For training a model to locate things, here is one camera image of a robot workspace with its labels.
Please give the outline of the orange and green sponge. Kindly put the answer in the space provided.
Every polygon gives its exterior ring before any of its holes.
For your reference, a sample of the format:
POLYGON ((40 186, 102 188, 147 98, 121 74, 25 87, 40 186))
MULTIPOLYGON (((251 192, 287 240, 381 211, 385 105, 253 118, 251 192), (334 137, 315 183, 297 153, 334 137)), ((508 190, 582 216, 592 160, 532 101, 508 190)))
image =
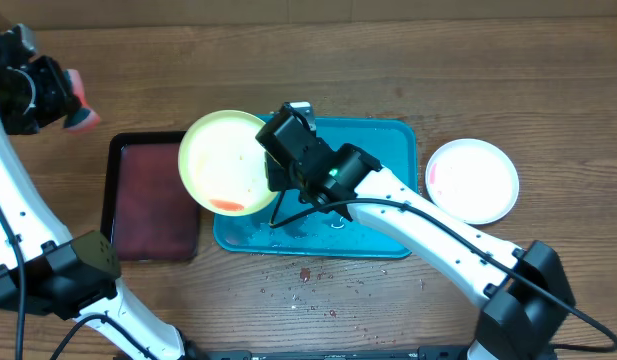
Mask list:
POLYGON ((79 72, 75 69, 67 69, 64 71, 64 76, 71 86, 72 94, 79 102, 77 110, 66 117, 64 129, 71 133, 85 132, 100 122, 100 116, 86 101, 85 88, 79 72))

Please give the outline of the yellow-green plate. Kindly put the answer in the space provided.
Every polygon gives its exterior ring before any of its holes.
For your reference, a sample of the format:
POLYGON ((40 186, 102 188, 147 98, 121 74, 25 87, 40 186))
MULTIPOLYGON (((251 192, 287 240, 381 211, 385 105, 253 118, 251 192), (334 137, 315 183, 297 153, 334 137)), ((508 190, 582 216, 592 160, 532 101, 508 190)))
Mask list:
POLYGON ((224 216, 246 216, 277 196, 268 188, 265 150, 255 136, 265 122, 238 110, 220 110, 198 119, 179 146, 178 169, 191 197, 224 216))

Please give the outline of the white plate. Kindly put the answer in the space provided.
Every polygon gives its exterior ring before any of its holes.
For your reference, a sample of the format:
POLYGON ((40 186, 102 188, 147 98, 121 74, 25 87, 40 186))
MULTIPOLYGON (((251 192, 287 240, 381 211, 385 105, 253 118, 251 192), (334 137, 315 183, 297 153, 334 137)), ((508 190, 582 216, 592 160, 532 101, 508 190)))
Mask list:
POLYGON ((471 225, 504 218, 520 192, 512 160, 495 145, 473 138, 453 140, 437 149, 424 180, 437 207, 471 225))

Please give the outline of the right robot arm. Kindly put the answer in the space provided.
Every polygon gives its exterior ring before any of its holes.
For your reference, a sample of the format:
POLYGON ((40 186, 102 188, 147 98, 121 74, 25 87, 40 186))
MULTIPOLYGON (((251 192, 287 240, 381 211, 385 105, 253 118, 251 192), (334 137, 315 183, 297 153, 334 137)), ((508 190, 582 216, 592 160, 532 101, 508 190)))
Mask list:
POLYGON ((399 242, 450 279, 480 310, 469 359, 538 359, 574 297, 557 253, 535 241, 523 249, 443 212, 381 162, 346 143, 333 150, 315 123, 284 104, 256 136, 269 186, 297 189, 313 210, 399 242))

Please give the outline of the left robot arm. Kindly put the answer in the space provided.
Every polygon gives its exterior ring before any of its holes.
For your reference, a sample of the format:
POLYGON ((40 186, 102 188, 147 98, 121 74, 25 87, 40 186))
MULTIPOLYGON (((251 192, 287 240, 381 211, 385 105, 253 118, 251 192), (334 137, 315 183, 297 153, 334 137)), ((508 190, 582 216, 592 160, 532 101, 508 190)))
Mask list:
POLYGON ((79 73, 38 55, 25 25, 0 32, 0 309, 18 315, 16 358, 26 316, 49 314, 91 327, 131 359, 198 358, 193 342, 129 290, 104 235, 73 236, 39 195, 10 138, 58 119, 72 133, 99 121, 79 73))

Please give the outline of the teal plastic tray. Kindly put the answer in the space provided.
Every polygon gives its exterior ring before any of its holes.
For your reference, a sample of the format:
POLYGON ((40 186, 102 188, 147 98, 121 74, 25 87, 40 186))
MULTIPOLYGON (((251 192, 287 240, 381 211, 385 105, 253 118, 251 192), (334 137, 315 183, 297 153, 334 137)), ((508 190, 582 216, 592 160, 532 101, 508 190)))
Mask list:
MULTIPOLYGON (((399 120, 318 118, 317 135, 336 150, 351 143, 378 158, 404 184, 417 188, 415 133, 399 120)), ((335 212, 314 213, 272 229, 275 205, 242 217, 217 215, 213 234, 217 243, 233 252, 307 255, 339 258, 401 259, 410 251, 396 240, 349 222, 335 212)))

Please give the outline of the black tray with red water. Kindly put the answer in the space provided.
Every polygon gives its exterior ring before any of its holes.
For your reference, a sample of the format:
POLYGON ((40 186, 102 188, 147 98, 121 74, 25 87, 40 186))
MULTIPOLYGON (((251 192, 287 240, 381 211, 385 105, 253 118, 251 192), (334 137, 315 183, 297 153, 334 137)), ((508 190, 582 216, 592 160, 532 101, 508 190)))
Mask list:
POLYGON ((182 131, 120 133, 109 144, 100 231, 122 261, 197 254, 200 205, 178 170, 182 131))

